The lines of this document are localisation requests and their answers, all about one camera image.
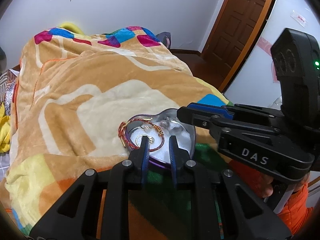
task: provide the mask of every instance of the wall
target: wall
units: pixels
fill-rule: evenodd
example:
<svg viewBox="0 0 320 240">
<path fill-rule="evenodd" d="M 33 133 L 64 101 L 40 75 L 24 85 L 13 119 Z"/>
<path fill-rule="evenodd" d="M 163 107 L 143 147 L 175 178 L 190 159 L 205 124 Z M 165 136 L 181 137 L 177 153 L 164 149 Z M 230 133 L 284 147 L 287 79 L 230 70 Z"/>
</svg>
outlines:
<svg viewBox="0 0 320 240">
<path fill-rule="evenodd" d="M 306 28 L 290 17 L 293 10 L 306 18 Z M 320 41 L 319 21 L 305 0 L 276 0 L 260 38 L 273 44 L 286 27 L 309 33 Z M 272 58 L 256 45 L 225 96 L 233 103 L 268 107 L 281 95 L 280 84 L 273 83 L 271 65 Z"/>
<path fill-rule="evenodd" d="M 19 63 L 24 44 L 62 22 L 86 34 L 140 25 L 171 32 L 172 48 L 198 50 L 218 0 L 13 0 L 0 19 L 0 46 L 7 68 Z"/>
<path fill-rule="evenodd" d="M 224 0 L 218 0 L 217 6 L 216 6 L 216 8 L 215 8 L 215 10 L 213 12 L 213 15 L 211 17 L 210 23 L 208 25 L 208 28 L 205 31 L 204 37 L 203 37 L 202 42 L 201 42 L 201 44 L 199 46 L 198 51 L 200 51 L 200 52 L 202 52 L 202 50 L 204 49 L 205 43 L 207 42 L 207 40 L 209 38 L 209 35 L 210 35 L 211 31 L 212 31 L 213 25 L 214 25 L 217 17 L 218 17 L 218 14 L 220 12 L 220 9 L 221 9 L 221 6 L 222 6 L 223 2 L 224 2 Z"/>
</svg>

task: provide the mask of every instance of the wooden floor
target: wooden floor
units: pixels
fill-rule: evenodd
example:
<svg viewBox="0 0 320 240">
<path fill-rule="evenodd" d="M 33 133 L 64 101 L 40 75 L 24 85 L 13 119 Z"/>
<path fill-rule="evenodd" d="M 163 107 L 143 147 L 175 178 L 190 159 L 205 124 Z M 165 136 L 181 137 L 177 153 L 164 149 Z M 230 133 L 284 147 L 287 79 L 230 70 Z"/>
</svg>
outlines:
<svg viewBox="0 0 320 240">
<path fill-rule="evenodd" d="M 204 80 L 216 88 L 219 88 L 219 86 L 222 84 L 224 80 L 223 76 L 216 73 L 214 67 L 208 65 L 198 55 L 180 53 L 174 53 L 174 55 L 188 65 L 195 77 Z"/>
</svg>

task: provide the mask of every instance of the orange jacket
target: orange jacket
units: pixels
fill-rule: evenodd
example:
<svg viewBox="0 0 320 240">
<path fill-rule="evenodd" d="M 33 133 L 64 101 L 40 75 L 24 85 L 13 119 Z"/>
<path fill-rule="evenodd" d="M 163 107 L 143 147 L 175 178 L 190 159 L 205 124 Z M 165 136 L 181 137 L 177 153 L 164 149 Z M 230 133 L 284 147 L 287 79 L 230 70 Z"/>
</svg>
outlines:
<svg viewBox="0 0 320 240">
<path fill-rule="evenodd" d="M 229 163 L 229 166 L 259 197 L 261 197 L 261 191 L 259 187 L 261 173 L 259 171 L 256 171 L 235 160 L 232 160 Z M 282 221 L 291 230 L 292 234 L 295 234 L 299 230 L 312 211 L 312 208 L 306 207 L 307 198 L 308 185 L 306 183 L 301 190 L 291 195 L 288 202 L 284 206 L 284 209 L 280 212 L 280 214 L 278 214 Z"/>
</svg>

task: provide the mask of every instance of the wooden door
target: wooden door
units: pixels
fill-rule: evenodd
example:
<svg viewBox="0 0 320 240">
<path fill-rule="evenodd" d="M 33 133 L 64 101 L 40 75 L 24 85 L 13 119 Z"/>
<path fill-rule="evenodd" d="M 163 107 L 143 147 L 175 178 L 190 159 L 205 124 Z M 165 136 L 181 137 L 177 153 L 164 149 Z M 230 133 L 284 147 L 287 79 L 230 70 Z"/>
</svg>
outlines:
<svg viewBox="0 0 320 240">
<path fill-rule="evenodd" d="M 238 59 L 266 0 L 228 0 L 202 57 L 224 78 Z"/>
</svg>

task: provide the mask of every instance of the bracelet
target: bracelet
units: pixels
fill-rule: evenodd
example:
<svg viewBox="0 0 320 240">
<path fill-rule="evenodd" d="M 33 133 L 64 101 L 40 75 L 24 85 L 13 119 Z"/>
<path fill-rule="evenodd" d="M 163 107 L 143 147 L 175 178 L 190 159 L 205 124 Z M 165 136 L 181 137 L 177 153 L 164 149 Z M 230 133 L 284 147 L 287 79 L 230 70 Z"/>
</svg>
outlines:
<svg viewBox="0 0 320 240">
<path fill-rule="evenodd" d="M 155 151 L 159 150 L 164 145 L 164 134 L 163 134 L 163 131 L 161 130 L 160 126 L 150 122 L 149 119 L 142 119 L 142 118 L 134 118 L 134 119 L 128 121 L 127 123 L 122 122 L 120 124 L 119 129 L 118 129 L 118 137 L 120 138 L 123 146 L 126 147 L 128 145 L 130 148 L 132 148 L 134 150 L 140 148 L 139 146 L 137 146 L 134 143 L 132 143 L 132 141 L 125 136 L 125 130 L 127 128 L 127 125 L 129 123 L 135 122 L 135 121 L 142 121 L 144 123 L 148 123 L 156 130 L 156 132 L 158 132 L 158 136 L 161 137 L 161 143 L 157 148 L 150 149 L 150 152 L 155 152 Z"/>
</svg>

